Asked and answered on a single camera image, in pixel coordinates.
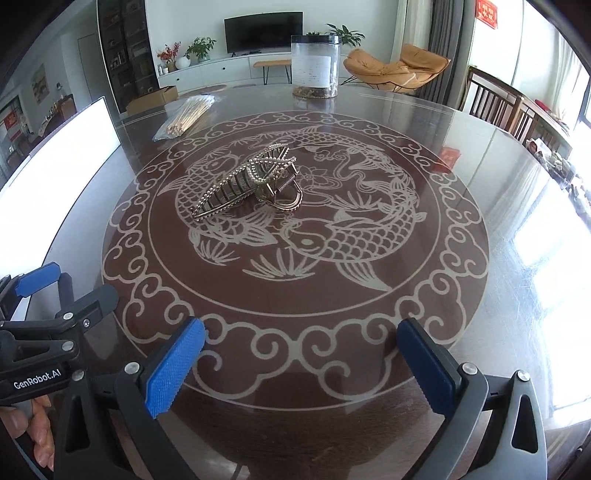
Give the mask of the person left hand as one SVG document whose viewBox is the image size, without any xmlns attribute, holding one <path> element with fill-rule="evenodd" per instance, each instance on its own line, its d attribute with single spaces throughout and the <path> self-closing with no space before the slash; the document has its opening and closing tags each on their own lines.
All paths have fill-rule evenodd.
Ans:
<svg viewBox="0 0 591 480">
<path fill-rule="evenodd" d="M 34 458 L 40 467 L 54 470 L 55 442 L 47 410 L 52 406 L 48 395 L 31 401 L 32 416 L 15 407 L 2 407 L 1 420 L 13 439 L 28 433 L 34 442 Z"/>
</svg>

